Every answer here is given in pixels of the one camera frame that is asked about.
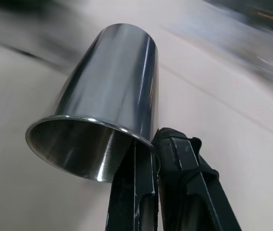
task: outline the floor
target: floor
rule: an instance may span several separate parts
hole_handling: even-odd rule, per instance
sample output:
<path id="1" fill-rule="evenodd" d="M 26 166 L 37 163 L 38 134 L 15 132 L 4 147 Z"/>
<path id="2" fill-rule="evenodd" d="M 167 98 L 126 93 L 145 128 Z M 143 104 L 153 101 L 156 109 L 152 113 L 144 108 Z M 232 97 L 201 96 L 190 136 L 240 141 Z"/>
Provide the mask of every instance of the floor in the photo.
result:
<path id="1" fill-rule="evenodd" d="M 203 141 L 242 230 L 273 230 L 273 90 L 202 43 L 169 30 L 199 0 L 74 1 L 88 40 L 119 22 L 146 30 L 159 50 L 159 127 Z M 67 74 L 0 46 L 0 231 L 101 231 L 110 185 L 79 179 L 31 153 L 25 130 Z"/>

